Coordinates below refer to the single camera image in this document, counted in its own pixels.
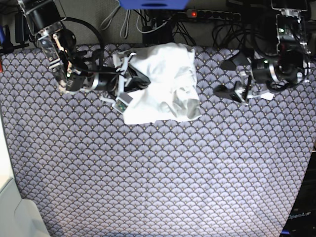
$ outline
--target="white towel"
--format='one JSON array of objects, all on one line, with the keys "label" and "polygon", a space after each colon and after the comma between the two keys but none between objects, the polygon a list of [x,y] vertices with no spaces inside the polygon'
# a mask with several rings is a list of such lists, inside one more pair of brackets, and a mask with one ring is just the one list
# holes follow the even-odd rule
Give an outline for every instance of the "white towel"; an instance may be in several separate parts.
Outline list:
[{"label": "white towel", "polygon": [[[168,43],[128,50],[131,51],[137,55],[130,64],[146,75],[151,84],[144,90],[129,93],[133,100],[123,114],[125,124],[169,119],[184,122],[201,116],[192,47]],[[121,65],[122,54],[113,56],[115,67]]]}]

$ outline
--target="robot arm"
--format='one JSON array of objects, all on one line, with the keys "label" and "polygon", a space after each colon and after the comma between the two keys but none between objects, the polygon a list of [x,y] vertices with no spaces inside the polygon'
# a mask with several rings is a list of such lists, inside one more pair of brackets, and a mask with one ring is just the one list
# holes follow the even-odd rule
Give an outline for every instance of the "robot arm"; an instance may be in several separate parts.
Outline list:
[{"label": "robot arm", "polygon": [[[221,65],[223,70],[235,70],[237,66],[250,66],[250,70],[241,73],[242,79],[248,78],[248,83],[237,82],[233,89],[221,85],[214,89],[214,94],[247,104],[248,100],[255,97],[272,100],[275,93],[295,88],[305,82],[305,77],[310,73],[310,51],[307,47],[304,18],[304,0],[293,3],[291,0],[272,0],[271,5],[278,12],[269,12],[262,15],[252,24],[251,42],[254,51],[262,59],[254,58],[254,51],[240,52],[233,58],[226,60]],[[255,27],[266,17],[276,19],[277,54],[270,55],[263,52],[257,45]],[[254,93],[251,90],[251,81],[262,84],[266,90]]]},{"label": "robot arm", "polygon": [[[111,102],[115,109],[123,113],[132,100],[127,92],[144,89],[150,84],[146,76],[129,66],[134,53],[122,58],[120,68],[104,67],[102,37],[93,26],[85,23],[98,36],[101,46],[100,50],[93,52],[90,59],[92,68],[89,68],[83,58],[86,52],[76,51],[76,37],[63,24],[69,18],[61,18],[53,0],[18,0],[18,3],[33,34],[39,34],[40,46],[62,92],[103,91],[106,95],[100,99]],[[141,86],[137,86],[133,79],[142,81]]]}]

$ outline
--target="patterned tablecloth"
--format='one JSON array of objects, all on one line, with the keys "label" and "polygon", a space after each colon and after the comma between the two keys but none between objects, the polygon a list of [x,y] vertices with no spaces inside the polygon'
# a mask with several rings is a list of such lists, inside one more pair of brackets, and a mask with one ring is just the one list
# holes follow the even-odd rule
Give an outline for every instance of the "patterned tablecloth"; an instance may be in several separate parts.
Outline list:
[{"label": "patterned tablecloth", "polygon": [[[129,48],[107,45],[107,64]],[[245,107],[213,95],[239,79],[219,68],[236,51],[196,51],[203,116],[136,126],[97,93],[60,94],[40,50],[2,57],[16,182],[51,236],[279,236],[316,139],[315,76]]]}]

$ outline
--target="blue object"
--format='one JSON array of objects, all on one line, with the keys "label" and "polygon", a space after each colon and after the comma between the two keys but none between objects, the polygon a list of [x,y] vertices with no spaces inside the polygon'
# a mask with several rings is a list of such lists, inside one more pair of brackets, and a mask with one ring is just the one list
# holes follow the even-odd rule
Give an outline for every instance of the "blue object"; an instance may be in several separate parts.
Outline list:
[{"label": "blue object", "polygon": [[3,31],[2,25],[0,25],[0,42],[1,42],[1,44],[3,44],[4,41],[5,41],[5,34]]},{"label": "blue object", "polygon": [[283,230],[282,232],[281,232],[281,235],[290,235],[290,231],[285,231],[285,230]]},{"label": "blue object", "polygon": [[184,9],[189,0],[120,0],[126,9]]}]

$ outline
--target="power strip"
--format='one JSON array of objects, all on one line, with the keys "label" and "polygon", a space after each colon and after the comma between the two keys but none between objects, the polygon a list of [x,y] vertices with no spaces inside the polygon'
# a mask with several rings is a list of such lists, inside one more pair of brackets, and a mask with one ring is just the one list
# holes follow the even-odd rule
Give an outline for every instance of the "power strip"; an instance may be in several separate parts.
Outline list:
[{"label": "power strip", "polygon": [[235,21],[242,20],[240,13],[227,12],[227,11],[210,11],[210,10],[195,10],[187,9],[185,11],[178,11],[178,17],[181,21],[190,22],[209,22],[210,20],[220,21]]}]

